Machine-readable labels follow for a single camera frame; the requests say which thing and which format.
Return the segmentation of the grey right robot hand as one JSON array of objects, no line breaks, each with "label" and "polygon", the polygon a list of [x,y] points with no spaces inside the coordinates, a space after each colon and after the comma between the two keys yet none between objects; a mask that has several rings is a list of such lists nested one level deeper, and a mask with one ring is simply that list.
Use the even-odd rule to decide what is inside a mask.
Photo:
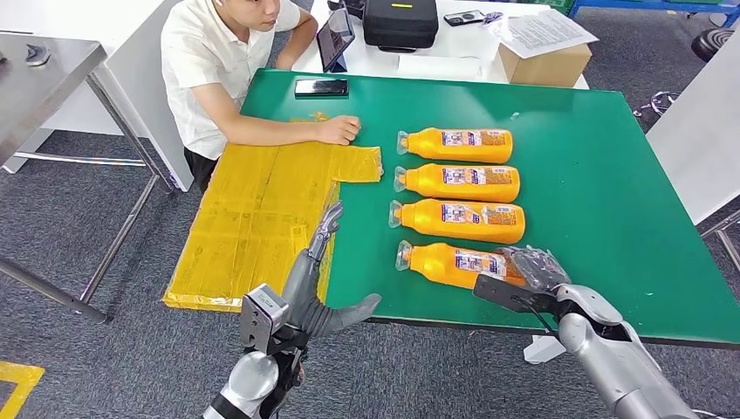
[{"label": "grey right robot hand", "polygon": [[557,259],[549,252],[529,245],[505,246],[494,250],[504,258],[501,276],[510,284],[539,291],[551,291],[572,281]]}]

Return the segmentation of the person's right hand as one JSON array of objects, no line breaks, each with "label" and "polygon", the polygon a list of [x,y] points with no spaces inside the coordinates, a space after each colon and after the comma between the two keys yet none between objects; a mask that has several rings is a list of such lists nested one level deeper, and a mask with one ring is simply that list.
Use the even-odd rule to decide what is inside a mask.
[{"label": "person's right hand", "polygon": [[326,144],[347,146],[360,131],[360,119],[352,115],[340,115],[317,122],[313,139]]}]

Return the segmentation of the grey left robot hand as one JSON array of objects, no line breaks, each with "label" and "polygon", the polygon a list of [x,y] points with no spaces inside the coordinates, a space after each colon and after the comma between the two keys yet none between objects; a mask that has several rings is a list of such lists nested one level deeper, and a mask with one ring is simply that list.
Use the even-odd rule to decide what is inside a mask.
[{"label": "grey left robot hand", "polygon": [[332,308],[319,300],[320,266],[332,234],[339,229],[342,213],[340,201],[325,209],[307,247],[296,256],[283,287],[282,298],[290,310],[288,323],[311,337],[326,336],[369,319],[381,302],[377,293],[344,308]]}]

